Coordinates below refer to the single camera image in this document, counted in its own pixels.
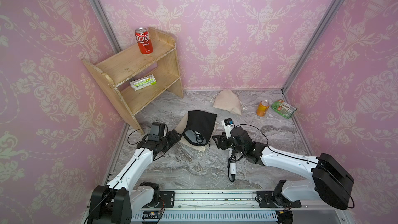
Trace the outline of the black drawstring bag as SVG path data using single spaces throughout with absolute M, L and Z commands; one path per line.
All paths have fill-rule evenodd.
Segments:
M 217 114 L 193 110 L 188 112 L 188 120 L 182 136 L 194 146 L 210 146 L 215 129 Z

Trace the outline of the beige hair dryer bag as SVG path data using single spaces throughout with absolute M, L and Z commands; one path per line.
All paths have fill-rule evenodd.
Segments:
M 246 105 L 238 98 L 238 96 L 232 92 L 231 90 L 222 90 L 217 95 L 213 96 L 210 99 L 210 102 L 213 103 L 213 107 L 228 111 L 231 114 L 241 116 L 243 110 L 246 110 Z

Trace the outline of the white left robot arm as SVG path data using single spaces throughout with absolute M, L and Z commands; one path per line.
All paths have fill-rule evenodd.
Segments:
M 157 183 L 143 182 L 134 186 L 158 154 L 165 154 L 181 140 L 181 134 L 169 130 L 166 124 L 154 122 L 150 133 L 137 143 L 137 148 L 114 179 L 97 186 L 91 196 L 86 224 L 129 224 L 142 208 L 152 208 L 144 220 L 160 220 L 166 207 L 173 206 L 172 195 L 162 198 Z

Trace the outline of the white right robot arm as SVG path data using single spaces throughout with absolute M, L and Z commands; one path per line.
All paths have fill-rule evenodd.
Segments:
M 229 134 L 212 137 L 219 149 L 241 153 L 252 164 L 274 167 L 303 177 L 301 181 L 281 180 L 273 192 L 274 202 L 288 206 L 302 200 L 322 200 L 329 206 L 347 210 L 354 208 L 351 196 L 353 177 L 331 155 L 318 157 L 298 155 L 254 142 L 242 127 L 234 127 Z

